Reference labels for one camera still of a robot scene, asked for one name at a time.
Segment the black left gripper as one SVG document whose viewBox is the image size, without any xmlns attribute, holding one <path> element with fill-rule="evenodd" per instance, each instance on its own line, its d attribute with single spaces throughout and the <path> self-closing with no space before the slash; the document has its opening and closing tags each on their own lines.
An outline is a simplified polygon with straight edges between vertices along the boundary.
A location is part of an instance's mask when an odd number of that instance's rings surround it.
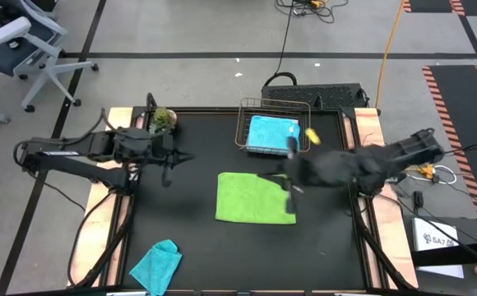
<svg viewBox="0 0 477 296">
<path fill-rule="evenodd" d="M 151 163 L 162 168 L 161 184 L 163 187 L 169 187 L 173 182 L 174 166 L 188 162 L 189 159 L 195 158 L 195 155 L 177 151 L 176 157 L 179 160 L 175 159 L 174 135 L 171 132 L 165 132 L 161 136 L 155 134 L 151 143 Z"/>
</svg>

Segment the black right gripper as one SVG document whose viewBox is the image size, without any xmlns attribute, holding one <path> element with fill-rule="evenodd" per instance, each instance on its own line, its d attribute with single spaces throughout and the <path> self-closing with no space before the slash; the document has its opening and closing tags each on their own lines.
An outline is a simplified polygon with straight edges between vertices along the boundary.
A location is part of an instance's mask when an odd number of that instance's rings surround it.
<svg viewBox="0 0 477 296">
<path fill-rule="evenodd" d="M 283 182 L 282 188 L 287 191 L 286 212 L 295 214 L 297 203 L 293 199 L 293 191 L 302 192 L 303 187 L 319 187 L 323 181 L 313 169 L 312 163 L 306 158 L 299 156 L 298 141 L 289 136 L 286 140 L 287 159 L 283 162 L 283 173 L 258 173 L 258 177 L 262 177 L 271 182 Z"/>
</svg>

